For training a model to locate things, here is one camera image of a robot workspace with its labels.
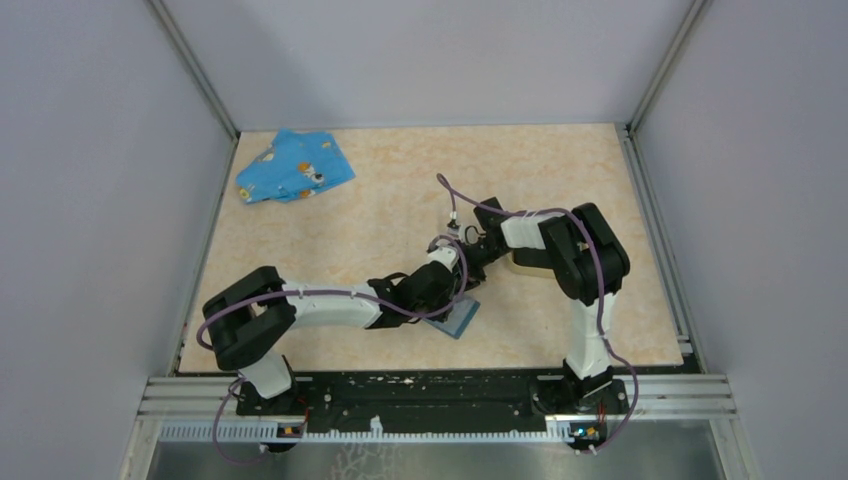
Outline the blue card holder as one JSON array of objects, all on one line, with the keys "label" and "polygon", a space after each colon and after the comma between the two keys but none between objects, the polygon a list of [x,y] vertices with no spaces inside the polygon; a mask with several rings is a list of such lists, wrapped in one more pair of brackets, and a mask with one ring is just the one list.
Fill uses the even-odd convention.
[{"label": "blue card holder", "polygon": [[474,318],[479,307],[479,301],[471,296],[463,295],[444,317],[441,319],[424,319],[424,322],[452,339],[459,339]]}]

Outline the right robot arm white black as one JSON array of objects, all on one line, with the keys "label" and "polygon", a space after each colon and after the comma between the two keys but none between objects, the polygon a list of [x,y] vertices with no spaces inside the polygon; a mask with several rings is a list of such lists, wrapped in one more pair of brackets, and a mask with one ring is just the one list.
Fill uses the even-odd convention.
[{"label": "right robot arm white black", "polygon": [[572,307],[572,346],[564,361],[563,398],[576,412],[590,411],[612,382],[607,348],[616,295],[630,273],[630,259],[594,203],[567,213],[546,211],[511,215],[495,197],[473,209],[483,233],[463,245],[469,286],[485,280],[490,264],[517,250],[536,250]]}]

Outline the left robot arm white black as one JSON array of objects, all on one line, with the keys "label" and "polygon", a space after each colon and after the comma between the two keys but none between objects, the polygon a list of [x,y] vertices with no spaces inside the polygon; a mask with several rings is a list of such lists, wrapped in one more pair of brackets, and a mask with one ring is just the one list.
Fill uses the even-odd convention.
[{"label": "left robot arm white black", "polygon": [[459,338],[479,308],[468,296],[469,273],[453,247],[438,247],[411,274],[394,273],[363,284],[317,286],[284,281],[260,267],[202,308],[198,344],[218,368],[234,371],[277,414],[292,411],[300,388],[287,359],[273,348],[290,330],[317,327],[392,329],[424,321]]}]

